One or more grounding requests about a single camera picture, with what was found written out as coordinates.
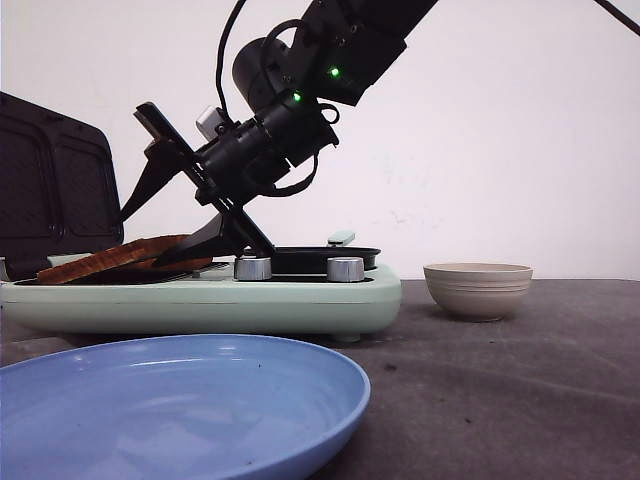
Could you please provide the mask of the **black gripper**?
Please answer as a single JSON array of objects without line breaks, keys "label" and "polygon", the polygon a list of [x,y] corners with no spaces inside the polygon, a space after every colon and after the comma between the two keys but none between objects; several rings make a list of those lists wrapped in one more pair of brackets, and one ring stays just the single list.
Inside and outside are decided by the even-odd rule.
[{"label": "black gripper", "polygon": [[317,158],[339,140],[323,113],[330,104],[315,99],[287,98],[259,110],[250,120],[226,123],[226,131],[198,150],[192,150],[151,102],[136,108],[136,119],[152,135],[144,150],[146,164],[120,211],[124,222],[184,172],[196,187],[196,200],[211,204],[217,215],[202,228],[163,252],[155,268],[217,256],[240,256],[251,250],[270,257],[274,245],[245,212],[257,196],[287,197],[306,189],[314,177],[277,187],[292,167]]}]

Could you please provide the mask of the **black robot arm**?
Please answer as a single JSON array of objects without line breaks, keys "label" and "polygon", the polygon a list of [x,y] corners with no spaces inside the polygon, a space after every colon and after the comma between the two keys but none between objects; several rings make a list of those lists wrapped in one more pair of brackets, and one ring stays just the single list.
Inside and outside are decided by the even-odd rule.
[{"label": "black robot arm", "polygon": [[192,149],[152,103],[135,116],[152,135],[146,166],[121,210],[127,219],[176,174],[195,184],[196,199],[212,205],[206,226],[158,254],[156,266],[219,256],[252,254],[272,260],[281,273],[318,273],[331,257],[362,257],[376,251],[350,247],[277,247],[245,213],[258,196],[287,197],[306,181],[278,181],[320,150],[337,145],[324,111],[355,105],[405,50],[406,37],[431,8],[428,1],[315,1],[302,17],[282,22],[247,44],[232,67],[233,80],[252,110],[245,122],[224,107],[204,114],[206,143]]}]

